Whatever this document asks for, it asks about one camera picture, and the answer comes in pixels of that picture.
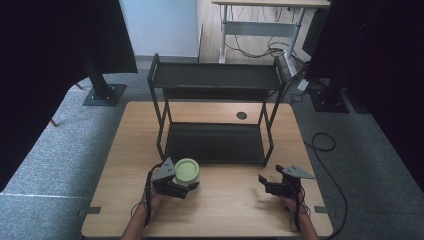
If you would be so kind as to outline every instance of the gray floor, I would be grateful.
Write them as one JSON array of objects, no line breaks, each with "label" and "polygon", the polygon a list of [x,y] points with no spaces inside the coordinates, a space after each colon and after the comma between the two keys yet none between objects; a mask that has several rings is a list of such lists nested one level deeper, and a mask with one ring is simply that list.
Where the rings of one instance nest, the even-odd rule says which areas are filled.
[{"label": "gray floor", "polygon": [[[46,126],[0,195],[0,239],[81,239],[84,211],[125,105],[150,100],[146,73],[105,76],[108,83],[127,85],[117,107],[82,106],[91,88],[88,80],[81,82],[83,90],[70,89],[54,116],[59,126]],[[296,86],[284,102],[298,93]],[[422,191],[373,117],[356,114],[348,106],[349,114],[318,113],[307,94],[293,104],[306,142],[318,132],[337,142],[333,151],[318,153],[348,201],[347,221],[336,239],[424,239]],[[325,137],[316,143],[324,148],[331,144]],[[333,227],[338,229],[345,214],[342,197],[313,151],[307,150]]]}]

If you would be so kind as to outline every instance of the desk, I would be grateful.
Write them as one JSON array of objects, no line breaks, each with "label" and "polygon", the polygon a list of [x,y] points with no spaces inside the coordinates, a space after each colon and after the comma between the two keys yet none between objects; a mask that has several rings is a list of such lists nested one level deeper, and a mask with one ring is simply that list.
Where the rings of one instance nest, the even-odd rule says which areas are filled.
[{"label": "desk", "polygon": [[[225,63],[225,37],[227,35],[290,37],[289,47],[284,54],[290,74],[297,70],[291,60],[294,45],[302,24],[305,8],[329,8],[327,0],[212,0],[213,4],[224,5],[222,18],[222,37],[219,62]],[[265,6],[265,7],[300,7],[299,17],[295,24],[291,23],[259,23],[236,22],[227,20],[227,6]]]},{"label": "desk", "polygon": [[[260,103],[172,102],[173,118],[186,121],[257,121]],[[236,113],[247,113],[239,120]],[[156,149],[158,122],[151,102],[128,103],[91,202],[100,213],[88,214],[82,227],[86,237],[120,236],[130,210],[142,195],[147,172],[160,161]],[[275,165],[296,164],[313,174],[290,105],[281,104],[275,118],[274,152],[268,167],[257,165],[200,164],[200,185],[186,199],[172,198],[152,214],[145,236],[247,237],[293,236],[289,214],[279,200],[265,193],[258,174],[281,181]],[[327,214],[315,213],[323,200],[314,180],[303,180],[306,203],[320,236],[332,233]]]}]

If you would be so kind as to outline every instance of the shelf rack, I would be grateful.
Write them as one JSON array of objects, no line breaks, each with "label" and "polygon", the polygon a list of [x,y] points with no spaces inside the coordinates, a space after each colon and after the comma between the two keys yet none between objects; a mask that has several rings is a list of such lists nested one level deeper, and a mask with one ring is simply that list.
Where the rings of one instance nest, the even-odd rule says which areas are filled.
[{"label": "shelf rack", "polygon": [[[273,65],[171,63],[155,54],[147,76],[159,122],[156,142],[162,160],[192,158],[200,163],[262,164],[266,166],[274,144],[271,127],[283,96],[284,73],[278,58]],[[161,89],[160,110],[155,89]],[[277,94],[271,115],[266,103]],[[172,100],[254,101],[262,107],[257,124],[173,121]],[[165,151],[161,146],[166,120],[169,121]],[[269,149],[265,155],[260,125],[265,121]]]}]

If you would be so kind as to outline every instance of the wire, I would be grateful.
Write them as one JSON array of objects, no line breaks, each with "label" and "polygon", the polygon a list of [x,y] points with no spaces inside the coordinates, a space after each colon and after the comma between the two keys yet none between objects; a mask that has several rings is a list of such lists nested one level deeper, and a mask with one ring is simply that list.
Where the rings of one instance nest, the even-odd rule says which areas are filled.
[{"label": "wire", "polygon": [[152,215],[152,204],[151,204],[151,199],[154,195],[152,195],[152,175],[153,175],[153,171],[162,166],[162,163],[158,163],[156,164],[147,174],[147,179],[146,179],[146,184],[144,186],[144,192],[146,194],[146,199],[144,201],[140,201],[138,203],[136,203],[132,208],[131,208],[131,217],[134,215],[134,209],[136,209],[136,207],[138,207],[140,204],[144,204],[144,207],[146,208],[147,211],[147,216],[146,216],[146,222],[144,226],[147,226],[150,222],[150,217]]},{"label": "wire", "polygon": [[281,99],[283,99],[284,95],[286,95],[288,89],[293,84],[294,80],[296,80],[299,76],[301,76],[302,73],[304,72],[306,73],[306,71],[308,70],[308,66],[309,66],[309,63],[306,62],[305,65],[293,77],[291,77],[287,82],[285,82],[286,87],[284,88]]},{"label": "wire", "polygon": [[296,212],[294,215],[294,224],[296,225],[296,228],[301,231],[299,226],[299,211],[300,211],[300,200],[299,195],[297,194],[296,190],[294,189],[293,185],[290,183],[290,181],[287,181],[287,184],[290,186],[290,189],[292,190],[292,194],[294,195],[294,198],[296,200]]},{"label": "wire", "polygon": [[[302,201],[299,200],[299,204],[298,204],[299,207],[300,207],[300,205],[302,205],[302,203],[305,203],[305,198],[306,198],[306,191],[305,191],[305,189],[302,186],[301,186],[301,189],[302,189],[302,192],[303,192],[303,199],[302,199]],[[308,216],[311,216],[311,209],[308,206],[306,206],[306,205],[303,205],[303,207],[306,210],[306,213],[305,214],[308,214]],[[298,227],[297,227],[297,229],[293,229],[292,222],[295,222],[296,223],[296,219],[293,219],[293,217],[295,217],[295,214],[293,212],[290,212],[290,226],[289,226],[290,227],[290,230],[292,230],[293,232],[299,232],[300,229]]]},{"label": "wire", "polygon": [[264,21],[267,22],[266,16],[265,16],[265,7],[262,7],[262,14],[264,15]]},{"label": "wire", "polygon": [[293,8],[293,17],[292,17],[292,23],[294,22],[294,13],[296,12],[296,8]]},{"label": "wire", "polygon": [[[238,18],[237,18],[238,21],[240,20],[240,16],[243,13],[244,9],[245,9],[245,6],[243,6],[243,8],[241,9],[241,11],[240,11],[240,13],[238,15]],[[262,9],[263,9],[263,14],[264,14],[264,19],[266,21],[264,7]],[[273,9],[274,9],[274,22],[279,22],[280,21],[280,16],[281,16],[281,13],[282,13],[282,7],[280,7],[279,13],[278,13],[278,7],[274,7]],[[259,7],[257,7],[257,11],[258,11],[257,21],[259,21]],[[230,6],[230,17],[231,17],[232,20],[234,20],[233,6]],[[221,21],[221,26],[220,27],[221,27],[221,31],[222,31],[222,6],[220,6],[219,18],[220,18],[220,21]],[[251,12],[250,18],[253,21],[253,7],[252,7],[252,12]],[[274,44],[281,44],[281,45],[284,45],[284,46],[287,46],[287,47],[289,46],[287,43],[283,43],[283,42],[272,42],[271,43],[271,40],[274,38],[274,37],[271,37],[269,39],[269,41],[268,41],[268,44],[267,44],[267,50],[265,50],[264,53],[262,53],[262,54],[252,54],[252,53],[249,53],[247,51],[244,51],[240,47],[240,44],[238,42],[238,38],[241,38],[241,37],[243,37],[243,36],[234,35],[234,39],[236,41],[237,48],[236,47],[231,47],[227,43],[225,43],[225,46],[228,47],[231,50],[238,51],[238,52],[242,53],[245,57],[249,57],[249,58],[261,58],[261,57],[265,57],[265,56],[268,56],[268,55],[271,55],[273,57],[280,57],[280,56],[283,56],[287,52],[287,50],[282,49],[282,48],[273,47],[273,45]],[[296,52],[294,50],[293,50],[293,54],[292,54],[292,57],[295,60],[295,63],[297,65],[297,67],[298,68],[303,67],[303,65],[305,64],[305,62],[303,62],[299,57],[297,57],[297,54],[296,54]]]},{"label": "wire", "polygon": [[[316,140],[316,138],[317,138],[318,136],[326,136],[326,137],[330,138],[330,139],[331,139],[331,141],[332,141],[332,143],[333,143],[333,145],[332,145],[330,148],[319,148],[319,147],[317,147],[317,146],[315,145],[315,140]],[[314,152],[315,157],[317,158],[317,160],[319,161],[319,163],[321,164],[321,166],[324,168],[325,172],[328,174],[328,176],[330,177],[330,179],[331,179],[331,180],[333,181],[333,183],[336,185],[337,189],[339,190],[340,194],[341,194],[341,195],[342,195],[342,197],[343,197],[343,201],[344,201],[344,204],[345,204],[345,206],[344,206],[345,214],[344,214],[344,216],[343,216],[342,224],[340,225],[339,229],[337,229],[337,230],[336,230],[335,232],[333,232],[333,233],[332,233],[332,234],[331,234],[328,238],[326,238],[326,239],[332,239],[332,238],[334,238],[335,236],[337,236],[337,235],[341,232],[341,230],[343,229],[344,225],[346,224],[346,219],[347,219],[347,215],[348,215],[349,207],[348,207],[348,203],[347,203],[346,196],[345,196],[345,194],[344,194],[344,192],[343,192],[342,188],[341,188],[341,187],[340,187],[340,185],[337,183],[337,181],[334,179],[333,175],[331,175],[331,173],[328,171],[328,169],[327,169],[327,168],[325,167],[325,165],[322,163],[322,161],[321,161],[320,157],[318,156],[317,151],[322,151],[322,152],[330,152],[330,151],[332,151],[334,148],[336,148],[336,140],[335,140],[332,136],[330,136],[329,134],[327,134],[327,133],[319,132],[319,133],[316,133],[316,134],[312,137],[312,142],[311,142],[311,144],[308,144],[308,143],[306,143],[306,142],[304,142],[304,143],[305,143],[305,145],[306,145],[306,146],[308,146],[308,147],[311,147],[311,148],[312,148],[312,150],[313,150],[313,152]]]}]

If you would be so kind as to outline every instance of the desk leg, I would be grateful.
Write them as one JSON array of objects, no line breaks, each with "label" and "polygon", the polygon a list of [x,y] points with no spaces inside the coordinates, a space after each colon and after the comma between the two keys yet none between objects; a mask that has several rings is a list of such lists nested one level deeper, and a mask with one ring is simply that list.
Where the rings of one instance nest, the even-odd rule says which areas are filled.
[{"label": "desk leg", "polygon": [[226,27],[227,27],[227,5],[224,5],[224,17],[222,18],[222,25],[221,25],[221,49],[219,52],[219,63],[225,63],[225,37],[227,35]]},{"label": "desk leg", "polygon": [[297,70],[296,70],[296,67],[294,66],[294,64],[291,60],[291,55],[292,55],[293,48],[294,48],[294,45],[295,45],[296,40],[297,40],[297,35],[299,35],[300,27],[302,26],[302,20],[303,20],[304,15],[305,15],[305,8],[301,8],[300,13],[299,13],[299,18],[297,19],[296,25],[294,27],[294,31],[293,31],[293,35],[292,35],[292,38],[291,38],[289,48],[287,49],[287,52],[284,54],[284,58],[286,59],[287,66],[289,67],[290,75],[292,77],[294,75],[296,75]]}]

